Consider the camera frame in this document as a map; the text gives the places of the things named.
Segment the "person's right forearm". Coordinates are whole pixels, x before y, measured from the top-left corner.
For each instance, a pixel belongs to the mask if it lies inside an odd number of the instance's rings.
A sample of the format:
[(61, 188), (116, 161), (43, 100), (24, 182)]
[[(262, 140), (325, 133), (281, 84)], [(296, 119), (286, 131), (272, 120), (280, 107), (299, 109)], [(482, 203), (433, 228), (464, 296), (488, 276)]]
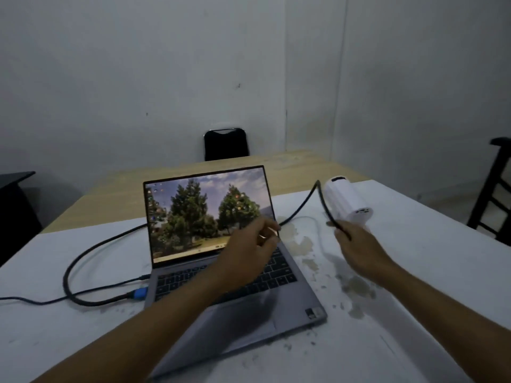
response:
[(393, 262), (374, 281), (389, 291), (476, 383), (511, 383), (511, 330), (443, 294)]

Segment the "black padded chair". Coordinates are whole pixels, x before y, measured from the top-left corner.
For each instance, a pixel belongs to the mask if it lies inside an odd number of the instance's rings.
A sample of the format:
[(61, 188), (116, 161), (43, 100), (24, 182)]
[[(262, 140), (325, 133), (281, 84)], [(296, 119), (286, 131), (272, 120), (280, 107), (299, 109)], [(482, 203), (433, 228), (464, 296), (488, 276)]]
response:
[(242, 128), (208, 130), (203, 135), (203, 141), (205, 161), (250, 156), (247, 135)]

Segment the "person's right hand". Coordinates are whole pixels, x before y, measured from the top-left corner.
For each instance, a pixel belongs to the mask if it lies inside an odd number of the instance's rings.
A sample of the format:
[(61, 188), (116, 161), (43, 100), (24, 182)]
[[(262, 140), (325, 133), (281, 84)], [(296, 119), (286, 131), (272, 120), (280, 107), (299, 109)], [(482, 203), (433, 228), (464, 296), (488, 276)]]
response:
[(364, 227), (356, 225), (356, 242), (340, 245), (348, 265), (360, 276), (383, 286), (390, 274), (399, 269), (377, 239)]

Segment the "person's left hand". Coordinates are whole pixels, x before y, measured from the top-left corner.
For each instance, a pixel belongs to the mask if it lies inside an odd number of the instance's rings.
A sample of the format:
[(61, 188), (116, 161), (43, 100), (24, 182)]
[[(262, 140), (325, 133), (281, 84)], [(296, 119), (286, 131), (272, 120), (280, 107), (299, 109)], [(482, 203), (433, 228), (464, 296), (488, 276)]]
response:
[(209, 270), (212, 271), (219, 291), (231, 292), (253, 282), (264, 270), (272, 254), (258, 253), (250, 222), (246, 227), (233, 232)]

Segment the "white cylindrical projector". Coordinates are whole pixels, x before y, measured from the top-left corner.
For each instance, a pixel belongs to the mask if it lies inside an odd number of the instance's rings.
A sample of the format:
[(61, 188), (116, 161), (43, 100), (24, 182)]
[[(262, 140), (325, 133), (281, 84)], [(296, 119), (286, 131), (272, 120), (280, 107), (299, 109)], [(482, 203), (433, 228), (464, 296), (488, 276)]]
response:
[(322, 194), (335, 221), (341, 220), (366, 227), (373, 216), (373, 209), (344, 176), (336, 176), (326, 181), (322, 187)]

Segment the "black wooden chair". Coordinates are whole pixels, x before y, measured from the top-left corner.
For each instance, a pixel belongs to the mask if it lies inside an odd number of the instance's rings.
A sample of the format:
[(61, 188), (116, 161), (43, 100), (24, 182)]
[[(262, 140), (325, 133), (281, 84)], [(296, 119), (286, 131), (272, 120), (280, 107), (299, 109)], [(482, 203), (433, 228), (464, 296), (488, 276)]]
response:
[[(499, 151), (470, 213), (467, 226), (474, 230), (482, 227), (484, 230), (491, 232), (495, 236), (495, 240), (511, 247), (511, 208), (506, 207), (493, 196), (497, 186), (511, 194), (511, 185), (502, 176), (508, 161), (511, 159), (511, 137), (493, 138), (489, 143), (492, 146), (499, 147)], [(506, 214), (506, 219), (499, 230), (495, 230), (481, 221), (490, 203)]]

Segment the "grey open laptop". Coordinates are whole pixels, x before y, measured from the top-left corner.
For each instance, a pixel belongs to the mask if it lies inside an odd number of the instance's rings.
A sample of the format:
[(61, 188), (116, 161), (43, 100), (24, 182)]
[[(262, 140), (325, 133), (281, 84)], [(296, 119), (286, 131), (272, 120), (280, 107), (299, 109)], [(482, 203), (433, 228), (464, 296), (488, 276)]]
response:
[[(275, 219), (262, 165), (143, 184), (152, 272), (145, 307), (203, 271), (232, 233), (259, 215)], [(328, 315), (288, 250), (279, 243), (252, 283), (219, 297), (151, 373), (159, 378)]]

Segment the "person's left forearm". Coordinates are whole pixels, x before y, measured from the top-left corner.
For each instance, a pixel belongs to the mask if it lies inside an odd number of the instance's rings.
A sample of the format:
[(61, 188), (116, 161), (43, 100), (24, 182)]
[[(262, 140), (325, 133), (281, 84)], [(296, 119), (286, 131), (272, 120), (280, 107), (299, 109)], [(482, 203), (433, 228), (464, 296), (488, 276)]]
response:
[(31, 383), (143, 383), (208, 306), (247, 282), (211, 265)]

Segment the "black side table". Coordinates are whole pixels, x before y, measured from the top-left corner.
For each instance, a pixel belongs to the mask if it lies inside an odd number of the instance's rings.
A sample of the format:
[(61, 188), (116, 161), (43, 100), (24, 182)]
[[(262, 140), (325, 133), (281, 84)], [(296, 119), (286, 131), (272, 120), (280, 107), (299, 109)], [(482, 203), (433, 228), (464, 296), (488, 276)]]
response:
[(42, 231), (20, 182), (34, 171), (0, 174), (0, 267)]

